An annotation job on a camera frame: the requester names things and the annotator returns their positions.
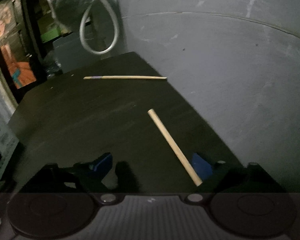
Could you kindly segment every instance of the wooden dowel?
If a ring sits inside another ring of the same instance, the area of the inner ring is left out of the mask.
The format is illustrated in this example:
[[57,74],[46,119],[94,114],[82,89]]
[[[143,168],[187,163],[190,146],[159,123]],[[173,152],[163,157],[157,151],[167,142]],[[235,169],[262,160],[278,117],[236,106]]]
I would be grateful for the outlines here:
[[148,114],[150,115],[150,117],[152,118],[152,120],[154,121],[155,125],[158,127],[158,129],[160,130],[164,138],[169,143],[170,147],[172,148],[172,150],[174,151],[174,153],[176,154],[176,156],[178,157],[178,159],[180,160],[180,162],[182,163],[182,165],[190,175],[193,182],[196,184],[196,186],[199,186],[202,183],[202,180],[195,172],[194,168],[191,166],[187,158],[184,156],[184,154],[182,153],[182,151],[180,150],[180,148],[178,147],[174,139],[171,137],[171,135],[169,134],[169,132],[167,131],[167,129],[165,128],[165,126],[163,125],[163,123],[161,122],[157,114],[155,113],[155,111],[153,109],[150,109],[148,111]]
[[167,79],[167,77],[157,76],[88,76],[83,79]]

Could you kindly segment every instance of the plastic bag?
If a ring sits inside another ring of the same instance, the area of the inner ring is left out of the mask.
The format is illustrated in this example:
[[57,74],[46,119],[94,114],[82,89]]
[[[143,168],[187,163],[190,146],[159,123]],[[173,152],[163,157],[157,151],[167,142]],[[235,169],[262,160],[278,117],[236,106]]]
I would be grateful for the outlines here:
[[47,73],[47,78],[62,74],[61,64],[55,57],[54,50],[48,52],[43,59],[44,70]]
[[94,0],[47,0],[54,20],[71,31],[79,30],[85,10]]

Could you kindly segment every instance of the white cable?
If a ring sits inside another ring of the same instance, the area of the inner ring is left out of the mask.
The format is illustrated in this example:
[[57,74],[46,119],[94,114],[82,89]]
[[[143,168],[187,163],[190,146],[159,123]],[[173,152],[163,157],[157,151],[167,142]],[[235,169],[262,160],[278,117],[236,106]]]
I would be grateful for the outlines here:
[[111,5],[109,4],[109,2],[107,0],[100,0],[100,2],[104,5],[106,10],[108,11],[108,13],[111,17],[111,20],[113,22],[114,37],[113,37],[113,41],[112,41],[111,45],[103,51],[95,51],[95,50],[91,49],[90,46],[86,43],[86,39],[85,39],[85,35],[84,35],[85,24],[86,24],[87,18],[89,16],[89,12],[90,12],[92,3],[89,5],[89,7],[86,9],[86,11],[84,12],[84,14],[82,16],[81,23],[80,23],[80,30],[79,30],[80,41],[81,41],[82,46],[88,52],[90,52],[92,54],[96,54],[96,55],[102,55],[102,54],[109,52],[116,45],[118,38],[119,38],[119,23],[118,23],[118,19],[117,19],[115,12],[113,11]]

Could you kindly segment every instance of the white wall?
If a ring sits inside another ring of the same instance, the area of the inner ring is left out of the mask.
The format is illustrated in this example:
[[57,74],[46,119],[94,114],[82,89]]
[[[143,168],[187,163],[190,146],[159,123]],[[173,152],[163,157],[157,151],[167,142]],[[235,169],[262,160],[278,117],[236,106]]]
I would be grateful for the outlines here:
[[10,120],[10,117],[16,107],[17,102],[15,101],[15,98],[13,97],[0,70],[0,115],[6,123]]
[[243,164],[300,191],[300,0],[118,1],[127,51],[168,76]]

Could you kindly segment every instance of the ribbed surface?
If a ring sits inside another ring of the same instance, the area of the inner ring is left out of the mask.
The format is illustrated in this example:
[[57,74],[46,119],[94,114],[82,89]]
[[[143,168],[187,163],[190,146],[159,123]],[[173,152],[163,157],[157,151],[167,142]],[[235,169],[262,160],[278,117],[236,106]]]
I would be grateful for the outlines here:
[[[208,217],[204,208],[178,196],[126,196],[118,205],[103,207],[82,231],[65,240],[238,240]],[[287,236],[274,238],[288,240]]]

